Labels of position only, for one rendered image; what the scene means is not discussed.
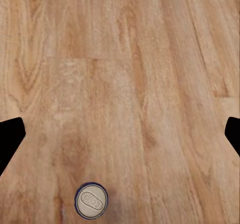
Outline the can of soda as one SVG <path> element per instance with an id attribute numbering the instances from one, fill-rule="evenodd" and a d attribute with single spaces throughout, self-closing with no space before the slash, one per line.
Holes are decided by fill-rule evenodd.
<path id="1" fill-rule="evenodd" d="M 85 182 L 80 185 L 74 196 L 74 207 L 84 219 L 100 217 L 108 205 L 108 193 L 99 183 Z"/>

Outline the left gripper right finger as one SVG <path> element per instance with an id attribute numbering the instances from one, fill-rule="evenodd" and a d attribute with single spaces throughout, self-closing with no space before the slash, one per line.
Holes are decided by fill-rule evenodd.
<path id="1" fill-rule="evenodd" d="M 240 156 L 240 118 L 229 117 L 224 134 Z"/>

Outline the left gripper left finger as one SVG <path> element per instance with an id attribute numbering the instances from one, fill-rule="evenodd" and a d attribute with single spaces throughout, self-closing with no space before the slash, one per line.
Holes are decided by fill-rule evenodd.
<path id="1" fill-rule="evenodd" d="M 26 135 L 21 117 L 0 122 L 0 176 Z"/>

